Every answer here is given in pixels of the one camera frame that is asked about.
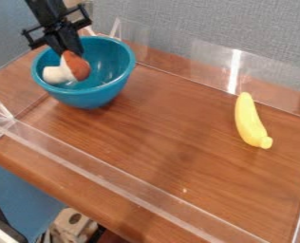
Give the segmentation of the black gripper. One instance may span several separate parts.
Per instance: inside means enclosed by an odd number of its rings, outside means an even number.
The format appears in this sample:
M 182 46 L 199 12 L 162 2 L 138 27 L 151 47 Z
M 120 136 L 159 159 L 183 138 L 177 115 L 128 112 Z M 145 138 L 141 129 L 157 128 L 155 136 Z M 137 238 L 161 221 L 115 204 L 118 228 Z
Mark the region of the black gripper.
M 91 24 L 83 4 L 68 8 L 63 0 L 24 0 L 38 24 L 22 30 L 28 47 L 36 49 L 48 45 L 59 56 L 66 50 L 78 56 L 84 49 L 78 31 Z

